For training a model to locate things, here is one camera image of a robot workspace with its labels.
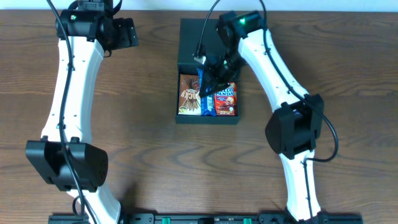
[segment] blue wrapper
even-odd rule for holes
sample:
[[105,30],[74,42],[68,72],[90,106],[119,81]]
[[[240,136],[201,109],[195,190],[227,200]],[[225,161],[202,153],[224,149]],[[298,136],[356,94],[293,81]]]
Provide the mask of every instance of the blue wrapper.
[[[203,78],[203,69],[198,70],[199,76],[199,83],[201,84]],[[208,95],[202,99],[200,99],[201,105],[201,115],[202,116],[217,116],[216,108],[214,107],[214,94]]]

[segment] white robotic arm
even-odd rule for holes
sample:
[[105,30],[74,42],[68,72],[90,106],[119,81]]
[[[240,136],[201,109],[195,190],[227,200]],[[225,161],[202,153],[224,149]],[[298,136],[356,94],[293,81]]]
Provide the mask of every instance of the white robotic arm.
[[[267,47],[272,52],[273,59],[283,73],[284,77],[295,91],[300,95],[308,92],[299,85],[297,80],[290,73],[289,69],[281,59],[271,38],[269,30],[267,35]],[[249,64],[256,74],[260,84],[266,92],[271,104],[272,112],[279,109],[282,103],[293,104],[299,101],[293,94],[289,93],[288,88],[281,80],[274,66],[271,64],[269,56],[266,54],[263,41],[263,29],[248,33],[248,37],[239,41],[239,54]],[[294,159],[290,160],[285,155],[280,154],[282,160],[286,185],[288,191],[287,209],[297,220],[308,220],[311,218],[307,200],[307,188],[305,183],[305,171],[303,162],[305,158],[313,158],[314,151],[306,150],[296,154]],[[315,185],[313,180],[312,161],[307,161],[308,185],[310,190],[312,213],[317,214],[320,206],[315,195]]]
[[[73,64],[72,78],[65,107],[65,135],[69,142],[71,138],[79,138],[81,143],[91,144],[91,107],[93,104],[95,81],[104,58],[101,44],[95,40],[87,41],[86,37],[69,37],[72,48]],[[58,131],[59,112],[63,90],[67,79],[68,49],[65,40],[58,43],[60,63],[57,84],[51,112],[42,131],[42,138],[51,142],[59,142]],[[72,197],[78,196],[76,189],[67,192]],[[117,223],[121,204],[117,201],[105,182],[96,192],[83,191],[88,206],[96,217],[97,223]]]

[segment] white wall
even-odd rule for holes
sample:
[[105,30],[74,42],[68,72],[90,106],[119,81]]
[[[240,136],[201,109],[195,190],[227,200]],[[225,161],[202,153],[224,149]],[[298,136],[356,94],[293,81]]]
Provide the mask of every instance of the white wall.
[[[52,0],[64,9],[73,0]],[[215,0],[124,0],[122,9],[209,10]],[[398,0],[264,0],[276,11],[376,11],[398,12]],[[260,9],[258,0],[221,0],[215,10]],[[0,0],[0,9],[49,9],[46,0]]]

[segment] red snack package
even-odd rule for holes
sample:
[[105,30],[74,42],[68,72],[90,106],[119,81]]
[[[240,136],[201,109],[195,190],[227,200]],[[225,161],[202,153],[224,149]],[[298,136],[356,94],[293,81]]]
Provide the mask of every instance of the red snack package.
[[236,104],[236,84],[229,83],[229,87],[223,91],[214,94],[215,106],[217,115],[230,115],[235,116]]

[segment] snack package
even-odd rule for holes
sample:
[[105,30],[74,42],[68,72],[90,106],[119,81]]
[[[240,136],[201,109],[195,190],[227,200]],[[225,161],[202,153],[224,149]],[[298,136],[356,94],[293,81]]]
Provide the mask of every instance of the snack package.
[[[201,81],[203,79],[203,69],[198,70],[198,76],[199,76],[199,83],[201,84]],[[217,116],[216,114],[216,108],[214,106],[214,94],[208,95],[200,100],[201,102],[201,115],[202,116]]]
[[178,114],[200,115],[200,83],[197,75],[180,75]]
[[215,106],[217,115],[230,115],[235,116],[236,114],[236,84],[228,83],[229,87],[223,91],[219,91],[214,95]]

